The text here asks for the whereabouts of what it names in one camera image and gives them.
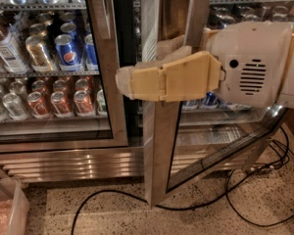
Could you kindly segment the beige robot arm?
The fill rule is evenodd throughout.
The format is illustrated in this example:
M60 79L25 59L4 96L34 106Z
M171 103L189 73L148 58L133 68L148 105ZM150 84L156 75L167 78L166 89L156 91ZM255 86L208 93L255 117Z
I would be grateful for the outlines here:
M181 47L161 61L117 71L130 99L181 102L214 92L232 104L294 109L294 23L243 22L206 30L203 49Z

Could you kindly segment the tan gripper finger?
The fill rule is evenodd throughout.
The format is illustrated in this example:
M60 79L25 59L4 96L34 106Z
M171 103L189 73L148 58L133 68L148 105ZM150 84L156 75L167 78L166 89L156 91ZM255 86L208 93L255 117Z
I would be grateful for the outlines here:
M189 55L185 47L160 62L117 70L119 91L131 100L181 102L203 98L219 87L221 62L207 51Z
M205 50L208 40L217 34L219 31L217 29L211 30L205 28L203 31L203 36L199 42L199 49ZM177 36L173 39L159 41L156 45L156 58L161 61L166 58L169 54L172 54L174 51L179 50L184 43L185 35Z

